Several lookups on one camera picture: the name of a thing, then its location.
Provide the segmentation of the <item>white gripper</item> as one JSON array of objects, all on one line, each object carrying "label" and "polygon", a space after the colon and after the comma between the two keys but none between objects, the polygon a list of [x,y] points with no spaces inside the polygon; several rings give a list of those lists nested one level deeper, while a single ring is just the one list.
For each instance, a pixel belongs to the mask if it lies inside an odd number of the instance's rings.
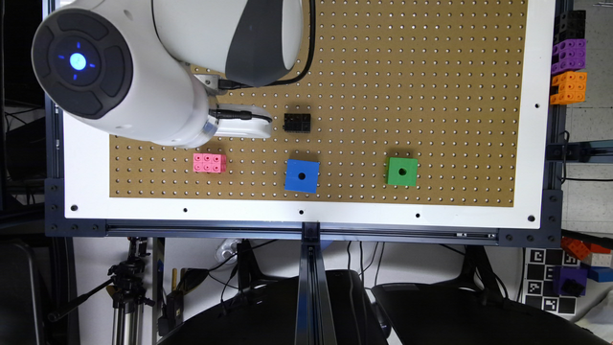
[{"label": "white gripper", "polygon": [[218,137],[265,139],[271,136],[273,119],[263,108],[219,103],[209,113],[217,119]]}]

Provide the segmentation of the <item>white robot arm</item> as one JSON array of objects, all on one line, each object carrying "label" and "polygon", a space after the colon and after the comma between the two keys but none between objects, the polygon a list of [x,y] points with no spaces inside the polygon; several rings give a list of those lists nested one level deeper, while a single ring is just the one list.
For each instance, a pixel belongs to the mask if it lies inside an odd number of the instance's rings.
[{"label": "white robot arm", "polygon": [[269,85],[293,68],[303,26],[299,1],[76,1],[39,25],[32,61],[44,91],[77,120],[191,149],[272,128],[260,107],[219,103],[192,67]]}]

